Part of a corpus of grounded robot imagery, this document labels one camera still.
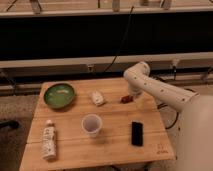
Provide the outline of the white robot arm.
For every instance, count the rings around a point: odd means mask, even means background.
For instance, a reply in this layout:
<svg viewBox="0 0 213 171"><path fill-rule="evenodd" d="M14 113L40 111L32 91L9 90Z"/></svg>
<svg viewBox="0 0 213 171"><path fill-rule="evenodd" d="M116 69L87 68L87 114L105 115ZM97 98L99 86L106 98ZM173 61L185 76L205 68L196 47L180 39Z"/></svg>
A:
<svg viewBox="0 0 213 171"><path fill-rule="evenodd" d="M192 92L149 76L141 61L123 73L133 97L146 92L180 114L175 171L213 171L213 95Z"/></svg>

